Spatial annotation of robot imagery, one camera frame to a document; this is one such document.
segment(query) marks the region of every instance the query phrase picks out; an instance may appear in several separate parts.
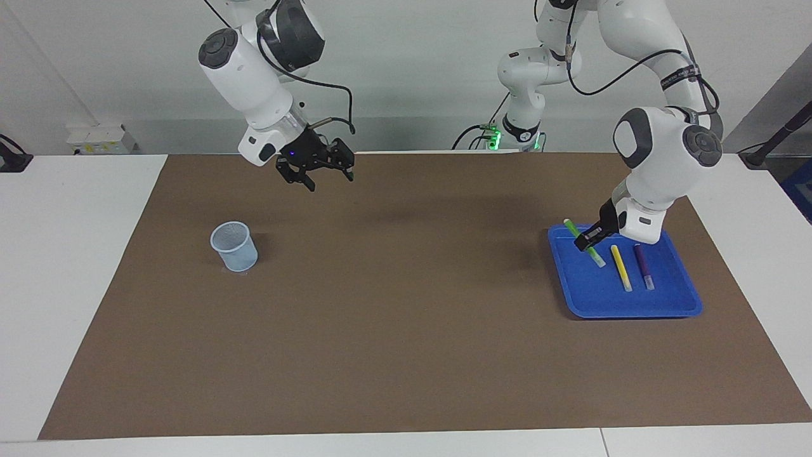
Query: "blue tray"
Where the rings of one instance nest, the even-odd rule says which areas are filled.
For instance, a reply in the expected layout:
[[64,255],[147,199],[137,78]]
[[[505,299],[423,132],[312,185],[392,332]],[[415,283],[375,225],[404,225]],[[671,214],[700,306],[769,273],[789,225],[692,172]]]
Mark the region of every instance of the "blue tray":
[[[584,231],[589,226],[579,226]],[[692,317],[702,312],[702,300],[685,271],[671,238],[663,230],[660,241],[643,245],[643,253],[654,279],[655,290],[646,290],[633,247],[636,242],[613,235],[595,249],[607,262],[598,265],[573,244],[575,237],[563,225],[555,225],[547,234],[558,268],[567,306],[584,319],[634,319]],[[620,274],[611,256],[611,245],[617,245],[632,282],[632,292],[623,289]]]

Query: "white table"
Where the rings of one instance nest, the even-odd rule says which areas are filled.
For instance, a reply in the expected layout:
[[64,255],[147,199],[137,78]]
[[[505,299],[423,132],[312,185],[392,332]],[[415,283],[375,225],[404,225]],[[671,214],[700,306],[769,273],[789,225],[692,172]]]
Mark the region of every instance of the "white table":
[[[812,455],[812,424],[33,442],[165,160],[37,157],[0,175],[1,456]],[[812,226],[735,156],[690,199],[809,403]]]

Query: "marker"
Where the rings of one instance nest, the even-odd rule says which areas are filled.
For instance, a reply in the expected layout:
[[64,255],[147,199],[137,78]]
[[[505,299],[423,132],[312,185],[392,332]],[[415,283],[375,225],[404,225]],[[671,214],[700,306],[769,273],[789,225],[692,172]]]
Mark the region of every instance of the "marker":
[[[571,220],[565,219],[564,226],[566,226],[567,229],[569,229],[569,232],[572,233],[575,236],[575,238],[578,238],[581,235],[581,232],[578,231],[578,227],[576,227]],[[601,255],[598,254],[595,248],[590,247],[589,249],[586,250],[586,253],[589,254],[592,260],[594,260],[595,263],[598,264],[598,268],[603,268],[607,266],[606,261],[603,260],[603,257],[601,257]]]
[[643,280],[646,282],[646,289],[654,290],[654,280],[651,279],[651,271],[646,257],[643,255],[643,246],[634,245],[634,256],[637,257],[637,264],[640,265],[640,272],[643,273]]
[[617,245],[611,245],[611,256],[615,258],[615,265],[617,265],[617,272],[620,273],[620,280],[623,281],[623,288],[626,289],[626,292],[631,292],[632,282],[628,280],[626,265],[623,264],[623,258],[620,257],[620,250],[617,249]]

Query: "translucent blue cup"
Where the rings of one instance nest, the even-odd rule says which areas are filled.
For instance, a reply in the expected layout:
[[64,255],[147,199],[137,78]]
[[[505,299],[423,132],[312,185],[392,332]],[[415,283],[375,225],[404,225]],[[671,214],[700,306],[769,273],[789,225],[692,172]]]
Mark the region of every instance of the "translucent blue cup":
[[209,241],[226,268],[233,272],[245,272],[257,262],[257,248],[251,239],[251,231],[242,222],[220,225],[211,233]]

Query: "cup rim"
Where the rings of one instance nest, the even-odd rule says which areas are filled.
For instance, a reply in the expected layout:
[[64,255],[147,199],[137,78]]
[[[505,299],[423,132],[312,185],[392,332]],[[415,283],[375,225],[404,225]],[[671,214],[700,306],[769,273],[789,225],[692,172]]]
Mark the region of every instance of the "cup rim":
[[[240,243],[239,246],[237,246],[234,249],[229,249],[229,250],[217,249],[216,247],[214,247],[214,234],[217,233],[217,231],[219,229],[222,229],[226,225],[231,225],[231,224],[241,225],[245,229],[245,239],[243,240],[243,242]],[[251,229],[248,228],[248,226],[246,224],[244,224],[242,222],[239,222],[238,220],[230,220],[228,222],[223,222],[222,224],[218,225],[217,228],[215,228],[214,231],[212,231],[211,235],[209,236],[209,244],[211,245],[212,249],[216,250],[220,254],[230,254],[232,252],[235,252],[235,251],[238,251],[238,250],[242,249],[248,243],[249,239],[251,239]]]

